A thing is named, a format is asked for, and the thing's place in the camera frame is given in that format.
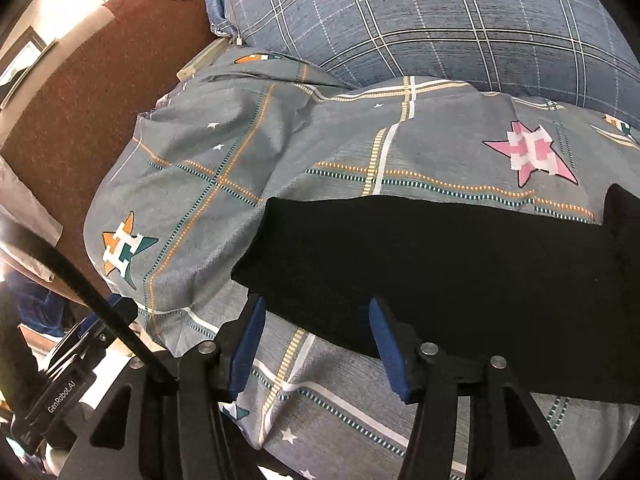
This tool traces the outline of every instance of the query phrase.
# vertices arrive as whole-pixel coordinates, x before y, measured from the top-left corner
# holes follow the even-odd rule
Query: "star pattern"
[[[240,406],[236,406],[235,402],[229,404],[226,402],[219,402],[218,407],[222,413],[226,413],[236,422],[245,418],[250,413],[248,410],[241,408]]]
[[[282,439],[291,444],[293,444],[293,440],[297,438],[293,433],[291,433],[291,428],[287,428],[285,431],[280,430],[280,433],[282,433]]]
[[[537,170],[578,184],[575,175],[551,147],[553,139],[542,126],[531,131],[520,121],[512,121],[511,128],[513,131],[507,132],[507,140],[485,140],[483,143],[511,159],[511,169],[518,172],[519,187],[523,187],[531,173]]]
[[[121,222],[114,232],[103,232],[102,241],[104,243],[104,276],[107,277],[114,270],[118,269],[120,275],[127,284],[136,290],[131,277],[131,259],[155,244],[158,239],[143,236],[140,233],[132,236],[133,232],[133,211],[129,213],[127,219]]]

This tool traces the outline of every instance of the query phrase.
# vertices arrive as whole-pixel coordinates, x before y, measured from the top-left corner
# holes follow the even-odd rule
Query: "orange dotted stripe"
[[[369,159],[369,168],[367,169],[367,178],[362,189],[362,196],[368,195],[371,191],[371,185],[373,179],[376,176],[378,170],[378,154],[380,153],[380,147],[382,146],[382,139],[385,137],[386,128],[382,128],[374,137],[373,145],[371,147],[371,158]]]
[[[447,182],[443,182],[441,180],[437,180],[436,178],[431,178],[430,176],[426,176],[420,173],[416,173],[415,171],[406,171],[406,170],[386,170],[385,174],[389,175],[402,175],[402,176],[412,176],[414,178],[419,178],[421,180],[425,180],[430,184],[436,184],[438,186],[448,187],[449,189],[460,189],[465,191],[495,191],[501,193],[506,196],[511,196],[515,198],[524,198],[527,196],[535,195],[535,191],[523,191],[523,192],[513,192],[507,191],[505,189],[501,189],[495,186],[463,186],[462,184],[448,184]]]
[[[334,168],[334,170],[351,171],[353,173],[367,173],[367,168],[345,166],[344,164],[337,164],[336,162],[325,162],[324,160],[318,162],[316,166],[321,166],[322,168]]]
[[[592,220],[594,219],[594,215],[591,211],[589,211],[588,209],[585,209],[583,207],[580,207],[579,205],[574,205],[574,204],[562,204],[559,202],[553,202],[551,200],[546,200],[544,198],[539,198],[537,196],[533,197],[534,202],[540,202],[543,204],[547,204],[553,207],[557,207],[560,209],[566,209],[566,210],[570,210],[570,211],[578,211],[580,213],[583,213],[585,215],[587,215],[589,218],[591,218]]]
[[[321,161],[316,164],[316,166],[322,168],[334,168],[336,170],[345,170],[351,171],[353,173],[363,173],[366,174],[366,168],[358,168],[357,166],[345,166],[344,164],[335,164],[334,162]],[[417,173],[415,171],[407,171],[407,170],[386,170],[385,175],[401,175],[401,176],[409,176],[412,178],[417,178],[419,180],[424,180],[429,182],[430,184],[435,184],[436,186],[447,187],[449,189],[457,189],[461,191],[495,191],[497,193],[503,194],[505,196],[509,196],[512,198],[526,198],[532,196],[534,201],[541,204],[546,204],[549,206],[557,207],[559,209],[565,209],[568,211],[577,211],[587,215],[589,218],[593,219],[593,212],[585,209],[579,205],[574,204],[565,204],[561,202],[554,202],[553,200],[547,200],[545,198],[540,198],[536,196],[535,190],[524,191],[524,192],[513,192],[507,191],[505,189],[501,189],[495,186],[463,186],[462,184],[449,184],[448,182],[443,182],[441,180],[437,180],[436,178],[431,178],[429,176]]]
[[[211,176],[216,176],[216,172],[215,171],[210,170],[209,168],[203,166],[202,164],[199,164],[199,163],[195,162],[194,160],[184,160],[183,163],[189,164],[190,166],[193,166],[194,168],[197,168],[202,173],[207,173],[207,174],[210,174]],[[247,188],[239,186],[235,182],[232,182],[228,178],[220,177],[218,179],[218,182],[220,184],[225,184],[226,186],[234,188],[236,191],[238,191],[240,193],[243,193],[245,196],[249,197],[250,199],[254,200],[255,202],[260,202],[260,199],[254,193],[249,191]]]
[[[162,164],[163,166],[171,166],[171,163],[167,160],[164,160],[164,158],[160,158],[159,156],[157,156],[154,152],[152,152],[148,147],[146,147],[144,144],[142,144],[142,142],[140,142],[139,139],[137,139],[136,137],[131,137],[131,140],[135,140],[138,143],[138,146],[140,146],[140,148],[142,148],[143,150],[145,150],[146,154],[148,156],[150,156],[154,161],[156,161],[158,164]]]
[[[262,110],[260,111],[260,115],[258,116],[258,119],[255,121],[254,127],[249,131],[248,135],[246,136],[246,139],[244,140],[244,142],[242,143],[240,148],[238,148],[238,151],[234,154],[233,158],[231,159],[231,162],[229,163],[228,167],[225,170],[225,173],[222,175],[222,179],[226,179],[226,176],[229,174],[229,172],[236,165],[236,162],[238,161],[238,158],[240,157],[240,155],[242,154],[244,149],[248,146],[249,142],[251,141],[251,139],[255,135],[256,131],[258,130],[258,127],[260,127],[260,124],[262,123],[262,119],[264,118],[264,113],[265,113],[265,111],[267,109],[267,105],[269,104],[269,100],[270,100],[270,97],[271,97],[271,91],[273,90],[274,86],[275,85],[272,84],[270,86],[268,92],[266,93],[266,95],[264,97],[264,103],[262,104]],[[149,312],[150,312],[151,316],[153,316],[153,314],[155,312],[155,305],[156,305],[156,295],[155,295],[155,292],[154,292],[154,281],[155,281],[156,277],[158,276],[158,274],[160,274],[160,272],[162,272],[166,268],[166,266],[168,265],[168,263],[171,260],[172,256],[174,255],[176,249],[180,246],[182,240],[184,240],[184,237],[190,231],[190,229],[193,226],[194,222],[200,217],[200,215],[203,213],[203,211],[209,206],[211,200],[213,199],[213,197],[215,197],[215,195],[216,195],[216,193],[218,192],[219,189],[220,189],[219,185],[216,185],[212,189],[212,191],[209,193],[209,196],[207,196],[207,198],[204,201],[204,203],[202,204],[202,206],[200,206],[200,208],[196,211],[196,213],[193,215],[191,220],[189,220],[187,225],[185,225],[183,231],[180,233],[180,235],[178,236],[178,238],[176,239],[176,241],[172,245],[171,249],[168,251],[167,255],[165,256],[164,261],[162,262],[162,264],[156,269],[156,271],[151,275],[151,277],[149,277],[149,282],[148,282],[149,283],[149,285],[148,285],[148,287],[149,287],[149,305],[148,305],[148,309],[149,309]]]

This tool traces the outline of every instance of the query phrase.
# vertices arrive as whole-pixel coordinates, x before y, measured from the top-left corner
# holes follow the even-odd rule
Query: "white stripe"
[[[478,32],[476,31],[474,20],[471,18],[471,12],[469,11],[469,6],[466,4],[466,0],[462,0],[462,3],[465,4],[466,15],[469,17],[469,23],[471,23],[471,28],[474,30],[474,36],[476,37],[476,41],[478,42],[478,49],[480,50],[480,56],[482,57],[482,62],[484,63],[484,70],[486,72],[486,79],[489,83],[489,88],[493,90],[494,84],[491,82],[491,77],[489,76],[489,67],[487,66],[486,59],[484,58],[484,52],[482,51],[482,45],[480,44],[480,39],[478,38]]]
[[[416,93],[417,86],[415,85],[415,76],[412,75],[409,78],[409,85],[411,86],[411,100],[409,101],[409,119],[413,119],[415,115],[415,99],[417,96],[417,93]]]
[[[144,310],[146,313],[151,314],[151,311],[144,306],[141,303],[138,303],[136,301],[136,305]],[[162,312],[158,312],[158,314],[172,314],[174,312],[180,312],[183,311],[185,312],[196,324],[200,325],[203,328],[206,328],[207,330],[209,330],[210,332],[213,332],[214,334],[218,333],[219,328],[215,325],[212,325],[211,323],[208,323],[206,321],[204,321],[203,319],[199,318],[193,310],[191,310],[188,306],[184,306],[182,308],[174,308],[173,310],[163,310]]]
[[[569,12],[571,12],[571,17],[574,20],[575,33],[578,37],[580,54],[582,55],[582,106],[584,106],[587,101],[587,67],[584,63],[584,50],[582,49],[582,42],[580,41],[580,29],[578,29],[578,22],[575,21],[574,8],[571,5],[571,0],[566,0],[566,4],[569,6]]]
[[[482,19],[482,14],[480,13],[480,7],[478,7],[478,2],[474,1],[474,5],[476,6],[476,12],[478,13],[478,18],[480,18],[480,26],[482,27],[482,31],[484,32],[484,37],[486,38],[486,44],[489,47],[489,54],[491,55],[491,61],[494,66],[495,71],[495,79],[498,83],[498,91],[502,92],[502,85],[500,84],[500,75],[498,74],[498,67],[495,64],[494,50],[491,48],[491,41],[489,40],[489,36],[486,33],[486,28],[484,28],[484,20]]]
[[[114,178],[118,176],[118,174],[120,173],[120,170],[125,167],[126,163],[129,161],[129,159],[133,156],[133,154],[139,148],[140,144],[142,144],[142,122],[140,121],[140,119],[138,119],[138,124],[140,124],[140,140],[138,140],[136,147],[133,149],[131,153],[129,153],[129,156],[126,158],[126,160],[122,163],[122,165],[118,168],[118,170],[109,179],[109,182],[111,182]]]
[[[427,81],[425,83],[420,83],[419,85],[416,85],[416,89],[421,89],[421,88],[426,88],[428,86],[435,86],[435,85],[439,85],[441,83],[463,83],[468,85],[468,83],[466,81],[452,81],[449,79],[435,79],[433,81]],[[322,99],[324,101],[331,101],[331,100],[336,100],[337,98],[340,99],[348,99],[348,98],[353,98],[354,100],[359,99],[361,97],[366,96],[366,94],[376,94],[379,92],[389,92],[389,91],[397,91],[397,90],[402,90],[404,87],[403,86],[385,86],[382,88],[376,88],[374,90],[367,90],[364,92],[361,92],[360,94],[339,94],[337,96],[334,97],[327,97],[324,94],[322,94],[321,91],[318,90],[318,88],[316,88],[313,85],[309,85],[309,84],[300,84],[300,83],[292,83],[293,86],[297,86],[298,88],[307,88],[313,91],[313,93],[316,95],[316,97],[318,97],[319,99]]]
[[[380,57],[382,58],[382,61],[385,62],[385,65],[389,69],[389,72],[391,72],[391,75],[393,77],[396,77],[396,73],[393,71],[393,69],[391,68],[391,65],[389,65],[389,63],[387,62],[386,57],[383,56],[382,51],[380,50],[380,47],[376,44],[376,41],[373,39],[373,35],[372,35],[371,31],[369,30],[369,25],[367,25],[367,20],[364,18],[364,13],[362,12],[362,7],[360,7],[360,2],[358,0],[353,0],[353,1],[356,2],[356,7],[358,7],[358,11],[360,12],[360,17],[362,18],[362,23],[364,23],[364,28],[366,28],[367,32],[369,33],[369,37],[371,38],[371,41],[373,42],[373,46],[376,48],[376,50],[380,54]]]
[[[264,419],[262,420],[262,435],[264,440],[266,440],[267,435],[270,433],[271,428],[273,427],[271,413],[273,413],[273,407],[275,406],[275,404],[275,401],[271,403],[271,406],[269,406],[269,409],[267,410],[267,413],[264,414]]]
[[[302,365],[305,363],[306,358],[311,351],[311,347],[314,345],[316,341],[316,336],[313,334],[307,333],[305,343],[302,345],[300,352],[298,352],[298,357],[296,357],[296,361],[293,363],[293,368],[291,369],[291,373],[289,374],[289,379],[293,379]]]
[[[574,50],[574,59],[575,59],[575,105],[578,105],[578,94],[580,93],[580,72],[578,68],[578,53],[575,51],[574,44],[574,35],[571,32],[571,26],[569,25],[569,18],[566,16],[566,12],[564,12],[564,4],[562,0],[558,0],[560,2],[560,7],[562,8],[562,14],[564,14],[564,21],[566,22],[566,29],[569,31],[569,38],[571,38],[571,46]]]
[[[376,27],[376,31],[378,32],[378,37],[380,38],[380,40],[382,40],[382,45],[384,45],[387,53],[391,57],[391,60],[394,62],[396,68],[398,69],[399,75],[402,75],[402,69],[400,68],[400,65],[398,65],[398,62],[396,61],[396,58],[394,57],[394,55],[389,50],[389,47],[385,43],[384,38],[382,38],[382,33],[380,32],[380,28],[378,27],[378,22],[376,21],[376,17],[373,14],[373,10],[371,9],[371,5],[369,4],[369,0],[364,0],[364,3],[367,5],[367,9],[369,9],[369,15],[371,16],[371,20],[373,21],[373,26]]]
[[[425,86],[433,86],[433,85],[439,85],[441,83],[451,83],[451,82],[457,82],[457,83],[463,83],[464,81],[452,81],[451,79],[434,79],[432,81],[427,81],[425,83],[420,83],[419,85],[416,86],[416,88],[423,88]],[[377,94],[379,92],[393,92],[396,90],[402,90],[404,89],[403,85],[396,85],[396,86],[383,86],[381,88],[372,88],[369,90],[365,90],[364,92],[360,92],[359,94],[338,94],[335,97],[360,97],[366,94]]]
[[[409,119],[414,118],[415,112],[415,76],[411,76],[409,78],[409,84],[411,85],[411,99],[409,101]],[[389,128],[389,133],[386,134],[385,142],[382,144],[382,150],[380,150],[380,161],[378,163],[378,174],[376,175],[376,183],[373,187],[373,192],[371,194],[379,195],[380,190],[382,190],[382,180],[385,177],[385,166],[386,166],[386,157],[389,154],[389,149],[391,149],[391,143],[394,141],[394,137],[396,136],[396,132],[398,131],[398,126],[400,125],[400,121],[396,124],[393,124],[391,128]]]

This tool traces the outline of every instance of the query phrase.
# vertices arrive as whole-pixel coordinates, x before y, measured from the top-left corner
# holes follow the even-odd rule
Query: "pillow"
[[[213,32],[355,87],[428,75],[640,126],[640,66],[598,0],[207,0],[207,12]]]

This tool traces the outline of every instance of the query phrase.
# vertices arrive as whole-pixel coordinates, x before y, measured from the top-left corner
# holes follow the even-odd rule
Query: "printed logo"
[[[511,169],[518,172],[519,187],[523,187],[531,173],[537,170],[578,184],[578,179],[551,147],[553,139],[542,126],[531,131],[520,121],[512,121],[511,128],[513,131],[507,132],[507,140],[485,140],[482,143],[511,159]]]
[[[239,57],[234,61],[234,63],[249,63],[251,61],[265,61],[267,59],[282,59],[280,56],[276,56],[275,54],[249,54],[248,56]]]
[[[75,387],[76,383],[74,381],[69,381],[66,384],[65,389],[62,390],[55,399],[53,399],[52,405],[47,407],[47,411],[49,413],[55,412]]]
[[[102,233],[104,241],[104,275],[108,276],[115,269],[131,288],[136,290],[136,286],[131,279],[131,259],[155,244],[158,239],[137,234],[131,236],[133,232],[133,211],[129,213],[127,219],[122,222],[116,232]]]

